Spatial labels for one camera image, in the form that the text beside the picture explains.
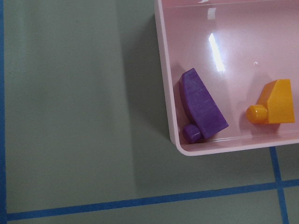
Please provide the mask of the orange block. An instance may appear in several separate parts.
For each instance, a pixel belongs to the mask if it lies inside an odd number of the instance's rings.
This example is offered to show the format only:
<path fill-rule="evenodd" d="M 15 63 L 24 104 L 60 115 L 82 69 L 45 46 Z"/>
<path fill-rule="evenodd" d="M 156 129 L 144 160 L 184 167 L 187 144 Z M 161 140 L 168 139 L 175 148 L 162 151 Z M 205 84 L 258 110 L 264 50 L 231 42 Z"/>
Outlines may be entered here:
<path fill-rule="evenodd" d="M 267 83 L 257 103 L 247 108 L 246 118 L 253 124 L 294 123 L 290 79 L 277 79 Z"/>

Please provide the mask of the pink plastic box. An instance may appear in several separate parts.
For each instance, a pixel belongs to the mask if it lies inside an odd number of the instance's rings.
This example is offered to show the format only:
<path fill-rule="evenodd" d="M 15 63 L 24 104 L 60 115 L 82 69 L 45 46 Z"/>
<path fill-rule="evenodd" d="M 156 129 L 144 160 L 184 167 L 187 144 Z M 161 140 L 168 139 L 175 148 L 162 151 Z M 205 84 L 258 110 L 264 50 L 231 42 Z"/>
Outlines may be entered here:
<path fill-rule="evenodd" d="M 265 84 L 288 78 L 299 111 L 299 3 L 296 0 L 156 0 L 155 20 L 170 139 L 186 156 L 295 144 L 298 123 L 254 125 L 245 111 Z M 188 144 L 178 81 L 194 68 L 228 122 Z"/>

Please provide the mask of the purple block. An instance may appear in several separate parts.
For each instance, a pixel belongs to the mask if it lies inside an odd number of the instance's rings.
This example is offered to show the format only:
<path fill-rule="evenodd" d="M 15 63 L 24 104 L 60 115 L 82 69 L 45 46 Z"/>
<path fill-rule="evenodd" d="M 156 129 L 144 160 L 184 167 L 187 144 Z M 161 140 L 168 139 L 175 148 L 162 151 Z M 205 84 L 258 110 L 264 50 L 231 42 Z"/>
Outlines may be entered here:
<path fill-rule="evenodd" d="M 182 131 L 188 143 L 209 139 L 229 126 L 194 68 L 183 73 L 178 84 L 182 106 L 190 121 Z"/>

